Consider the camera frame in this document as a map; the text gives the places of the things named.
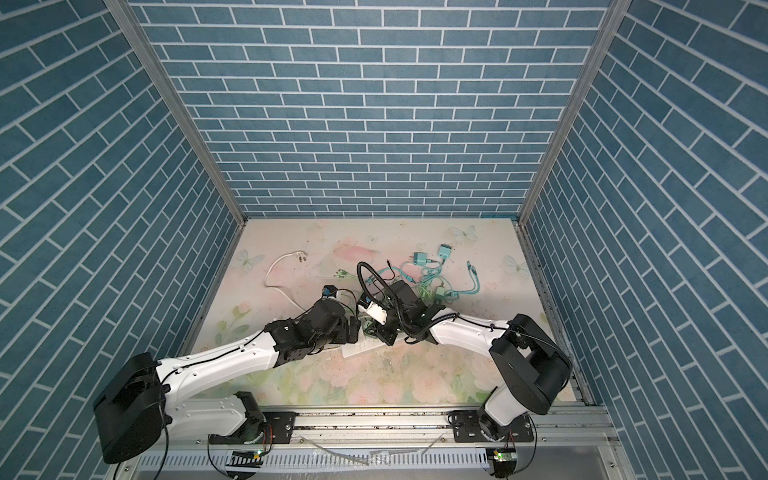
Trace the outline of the white multicolour power strip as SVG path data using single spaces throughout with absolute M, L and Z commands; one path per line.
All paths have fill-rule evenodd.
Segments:
M 385 346 L 385 343 L 375 337 L 363 336 L 356 343 L 348 343 L 341 346 L 343 358 L 350 358 L 368 351 Z

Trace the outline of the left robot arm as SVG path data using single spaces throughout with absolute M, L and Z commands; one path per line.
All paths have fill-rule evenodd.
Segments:
M 255 397 L 218 414 L 186 412 L 195 395 L 250 373 L 277 368 L 329 345 L 357 342 L 360 320 L 342 303 L 322 298 L 295 318 L 267 323 L 253 336 L 198 354 L 156 360 L 131 357 L 94 400 L 103 460 L 118 464 L 152 447 L 162 435 L 192 428 L 218 444 L 268 444 L 269 427 Z

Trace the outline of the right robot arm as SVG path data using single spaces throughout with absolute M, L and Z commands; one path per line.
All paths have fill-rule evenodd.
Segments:
M 479 429 L 491 441 L 506 439 L 526 414 L 547 414 L 573 370 L 568 355 L 524 314 L 501 324 L 439 303 L 426 305 L 403 281 L 386 287 L 380 299 L 362 293 L 356 310 L 372 319 L 368 334 L 386 345 L 403 333 L 417 343 L 460 347 L 491 359 L 503 383 L 477 413 Z

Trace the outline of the small teal charger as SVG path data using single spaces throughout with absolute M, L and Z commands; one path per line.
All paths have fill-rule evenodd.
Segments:
M 425 267 L 431 263 L 428 255 L 425 252 L 414 252 L 412 256 L 412 263 L 419 267 Z

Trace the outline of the large teal charger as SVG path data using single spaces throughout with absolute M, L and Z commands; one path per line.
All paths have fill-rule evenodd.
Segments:
M 451 246 L 449 246 L 447 244 L 441 244 L 438 247 L 438 251 L 437 251 L 438 260 L 440 262 L 445 262 L 446 260 L 448 260 L 450 258 L 451 253 L 452 253 L 452 247 Z

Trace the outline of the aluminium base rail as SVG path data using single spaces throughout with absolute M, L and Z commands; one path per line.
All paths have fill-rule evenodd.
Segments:
M 631 479 L 602 407 L 523 415 L 493 439 L 468 406 L 275 407 L 266 440 L 212 443 L 222 402 L 188 402 L 181 429 L 109 469 L 109 479 Z

